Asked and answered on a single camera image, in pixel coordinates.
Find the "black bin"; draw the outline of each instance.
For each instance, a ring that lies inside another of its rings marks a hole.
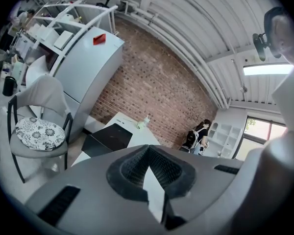
[[[14,90],[14,85],[16,85],[16,80],[12,76],[7,76],[4,80],[4,86],[3,86],[3,91],[2,94],[5,96],[12,96],[13,95],[13,90]]]

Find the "tree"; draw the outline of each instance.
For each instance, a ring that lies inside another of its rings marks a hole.
[[[256,124],[256,120],[253,120],[251,118],[247,119],[246,128],[244,132],[249,130],[250,125],[254,126],[255,124]]]

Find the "white refrigerator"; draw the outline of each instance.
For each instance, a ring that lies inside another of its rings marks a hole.
[[[105,43],[93,45],[93,38],[106,34]],[[92,27],[68,53],[55,78],[63,86],[65,99],[73,116],[70,141],[83,130],[86,120],[102,90],[122,64],[124,41],[97,27]],[[45,109],[43,119],[60,126],[64,119],[52,110]]]

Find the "black vent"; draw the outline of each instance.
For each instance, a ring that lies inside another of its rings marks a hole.
[[[66,186],[63,190],[38,214],[48,224],[55,226],[73,202],[80,189]]]
[[[142,189],[148,166],[169,199],[185,196],[196,181],[196,171],[189,163],[160,147],[144,145],[109,166],[108,183],[123,198],[148,202]]]
[[[225,165],[217,165],[215,167],[216,170],[220,170],[220,171],[224,171],[224,172],[227,172],[227,173],[231,173],[231,174],[237,174],[239,172],[240,169],[237,169],[237,168],[233,168],[233,167],[228,167],[228,166],[225,166]]]

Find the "bottle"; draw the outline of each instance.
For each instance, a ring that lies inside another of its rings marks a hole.
[[[74,22],[77,22],[77,23],[80,23],[81,22],[81,20],[82,20],[82,17],[78,17],[78,18],[74,18]]]
[[[143,121],[137,123],[137,128],[140,130],[144,129],[148,125],[149,121],[150,119],[147,116],[146,118],[144,118]]]

